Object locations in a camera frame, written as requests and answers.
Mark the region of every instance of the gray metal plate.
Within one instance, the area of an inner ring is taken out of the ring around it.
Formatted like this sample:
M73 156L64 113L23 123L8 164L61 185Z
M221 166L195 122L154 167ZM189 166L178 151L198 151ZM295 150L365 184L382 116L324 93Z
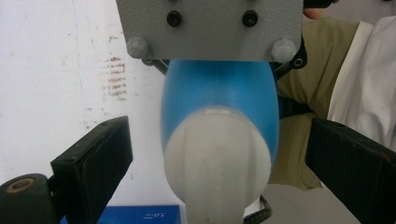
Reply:
M117 0L125 40L143 37L147 59L273 61L274 43L286 37L300 47L303 0ZM182 16L171 27L167 14ZM259 16L253 27L242 17Z

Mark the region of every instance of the white plastic part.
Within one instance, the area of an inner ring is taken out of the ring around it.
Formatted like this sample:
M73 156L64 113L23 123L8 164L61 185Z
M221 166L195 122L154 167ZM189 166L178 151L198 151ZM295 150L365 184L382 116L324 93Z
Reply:
M191 114L164 152L169 186L186 204L189 224L242 223L245 207L271 173L268 146L243 114L208 107Z
M142 59L149 53L149 44L142 37L133 37L126 43L128 54L136 59Z
M297 48L294 43L283 37L275 42L271 54L277 63L288 63L297 53Z

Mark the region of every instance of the blue object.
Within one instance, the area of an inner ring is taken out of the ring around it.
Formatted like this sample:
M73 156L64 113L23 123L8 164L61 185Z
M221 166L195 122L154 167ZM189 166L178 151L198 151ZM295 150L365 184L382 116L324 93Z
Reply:
M109 206L98 224L180 224L178 205ZM65 218L61 224L67 224Z
M162 101L163 148L189 114L210 105L228 106L245 114L265 139L274 164L279 115L269 63L170 62Z

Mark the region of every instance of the white object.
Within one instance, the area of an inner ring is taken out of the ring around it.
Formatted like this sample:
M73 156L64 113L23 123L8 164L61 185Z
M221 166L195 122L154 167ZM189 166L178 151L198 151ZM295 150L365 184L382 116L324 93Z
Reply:
M164 152L169 186L186 204L190 224L242 223L245 207L271 172L265 140L243 114L208 107L190 115Z
M396 151L396 17L362 22L334 86L328 119Z
M296 53L296 46L291 40L287 39L286 37L283 37L282 39L276 41L271 51L271 54L277 63L290 62L294 58L294 55L296 55Z
M149 44L142 37L132 37L126 43L126 49L131 57L142 59L149 53Z

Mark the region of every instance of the blue box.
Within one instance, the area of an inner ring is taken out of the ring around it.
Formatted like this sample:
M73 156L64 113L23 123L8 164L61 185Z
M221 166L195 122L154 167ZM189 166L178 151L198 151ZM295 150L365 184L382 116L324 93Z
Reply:
M98 224L180 224L178 205L108 206ZM61 224L67 224L66 218Z

